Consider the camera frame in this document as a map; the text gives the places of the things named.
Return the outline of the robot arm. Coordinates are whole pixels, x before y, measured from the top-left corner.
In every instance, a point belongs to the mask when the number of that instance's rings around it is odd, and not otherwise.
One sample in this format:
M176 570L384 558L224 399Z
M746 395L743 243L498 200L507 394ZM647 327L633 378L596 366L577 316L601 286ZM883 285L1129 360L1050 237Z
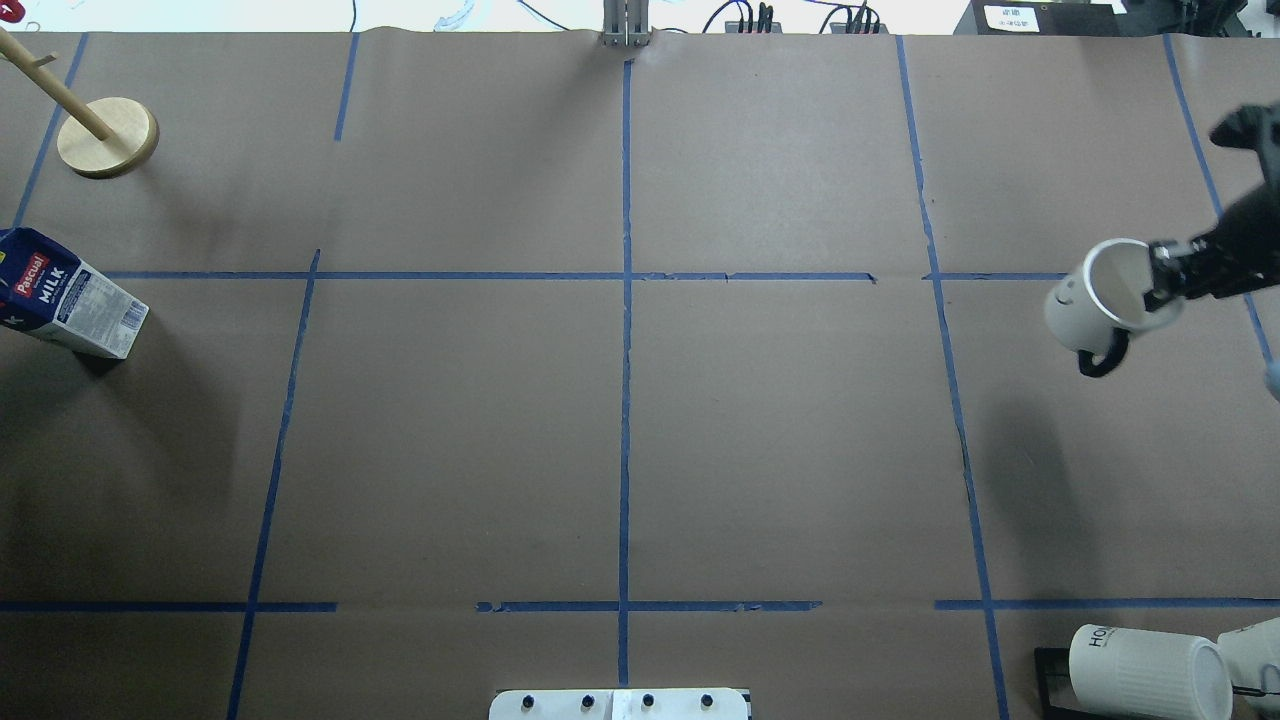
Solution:
M1277 284L1277 104L1243 105L1211 131L1212 143L1254 152L1262 182L1226 208L1211 229L1187 242L1149 246L1152 286L1143 293L1146 311L1156 313L1179 299L1229 299Z

